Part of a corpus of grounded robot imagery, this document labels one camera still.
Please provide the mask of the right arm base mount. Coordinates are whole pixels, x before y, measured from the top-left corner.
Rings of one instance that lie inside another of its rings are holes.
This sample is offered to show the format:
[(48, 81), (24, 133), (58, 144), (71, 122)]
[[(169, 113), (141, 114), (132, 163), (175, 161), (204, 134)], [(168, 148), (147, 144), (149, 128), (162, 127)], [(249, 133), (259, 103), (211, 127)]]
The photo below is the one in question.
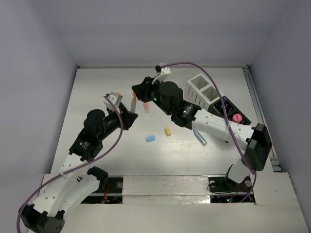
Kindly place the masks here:
[(208, 178), (207, 190), (210, 192), (210, 203), (255, 203), (252, 182), (248, 171), (241, 183), (229, 179), (231, 165), (224, 176), (211, 176)]

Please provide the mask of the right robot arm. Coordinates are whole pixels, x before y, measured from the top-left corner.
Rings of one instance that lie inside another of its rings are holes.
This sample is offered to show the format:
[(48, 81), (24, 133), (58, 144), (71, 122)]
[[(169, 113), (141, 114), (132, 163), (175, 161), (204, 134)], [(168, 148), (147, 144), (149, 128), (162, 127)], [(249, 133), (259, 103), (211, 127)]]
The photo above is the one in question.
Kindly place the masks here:
[(160, 83), (154, 78), (146, 77), (142, 83), (132, 86), (132, 90), (139, 101), (154, 102), (176, 125), (209, 133), (239, 147), (242, 154), (224, 177), (224, 185), (228, 190), (237, 189), (253, 171), (264, 170), (272, 147), (265, 125), (259, 123), (250, 126), (226, 122), (224, 118), (184, 100), (182, 89), (174, 82)]

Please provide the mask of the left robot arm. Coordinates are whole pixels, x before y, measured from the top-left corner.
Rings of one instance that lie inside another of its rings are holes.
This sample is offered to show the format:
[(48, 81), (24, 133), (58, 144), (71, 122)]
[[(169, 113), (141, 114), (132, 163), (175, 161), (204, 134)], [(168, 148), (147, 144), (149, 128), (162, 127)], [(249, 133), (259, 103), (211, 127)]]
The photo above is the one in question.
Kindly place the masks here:
[(127, 131), (138, 115), (122, 104), (106, 102), (108, 113), (100, 109), (88, 112), (84, 126), (69, 149), (58, 174), (43, 183), (22, 204), (17, 216), (17, 232), (21, 224), (34, 233), (59, 233), (66, 217), (91, 193), (102, 192), (108, 186), (108, 173), (93, 163), (104, 154), (103, 140), (116, 129)]

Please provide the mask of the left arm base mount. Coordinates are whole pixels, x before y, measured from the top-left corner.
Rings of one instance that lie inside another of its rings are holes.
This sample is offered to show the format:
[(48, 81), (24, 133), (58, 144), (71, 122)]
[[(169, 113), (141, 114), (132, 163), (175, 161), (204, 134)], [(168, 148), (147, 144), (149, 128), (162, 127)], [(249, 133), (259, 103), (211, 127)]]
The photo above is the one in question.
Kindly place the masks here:
[(92, 167), (87, 171), (99, 181), (99, 187), (89, 194), (81, 204), (122, 204), (123, 176), (109, 176), (101, 168)]

